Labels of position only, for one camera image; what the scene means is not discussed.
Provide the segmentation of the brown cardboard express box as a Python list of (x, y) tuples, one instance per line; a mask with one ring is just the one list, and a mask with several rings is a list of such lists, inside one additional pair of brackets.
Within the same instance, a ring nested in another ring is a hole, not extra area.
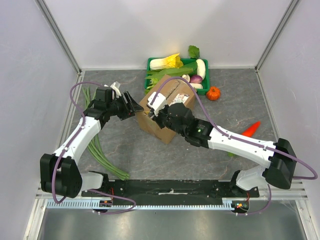
[[(176, 133), (166, 127), (160, 128), (157, 123), (148, 116), (150, 109), (147, 107), (148, 98), (156, 92), (159, 87), (169, 79), (169, 75), (165, 75), (161, 80), (145, 95), (139, 105), (144, 108), (143, 111), (136, 114), (139, 127), (148, 134), (159, 139), (164, 144), (169, 144)], [(174, 103), (183, 103), (187, 108), (193, 110), (195, 106), (196, 96), (191, 88), (180, 79), (173, 79), (165, 84), (160, 93), (166, 97), (168, 105)]]

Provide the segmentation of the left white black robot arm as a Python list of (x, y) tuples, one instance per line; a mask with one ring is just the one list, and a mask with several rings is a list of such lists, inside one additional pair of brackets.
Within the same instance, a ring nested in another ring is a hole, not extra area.
[(140, 106), (125, 91), (102, 86), (95, 91), (95, 98), (82, 111), (82, 117), (67, 140), (52, 154), (40, 158), (40, 187), (46, 193), (75, 198), (80, 192), (91, 190), (99, 197), (106, 196), (110, 185), (98, 172), (80, 173), (78, 162), (89, 143), (101, 131), (111, 117), (121, 121), (141, 112)]

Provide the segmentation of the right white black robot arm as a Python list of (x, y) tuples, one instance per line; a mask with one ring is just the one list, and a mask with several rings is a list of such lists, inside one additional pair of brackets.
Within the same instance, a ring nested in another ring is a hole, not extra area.
[(149, 117), (160, 128), (176, 132), (192, 146), (230, 152), (257, 164), (233, 174), (227, 187), (233, 196), (246, 196), (249, 191), (265, 184), (283, 190), (291, 188), (297, 162), (290, 158), (295, 153), (287, 140), (262, 141), (229, 132), (194, 117), (183, 103), (148, 103), (147, 107)]

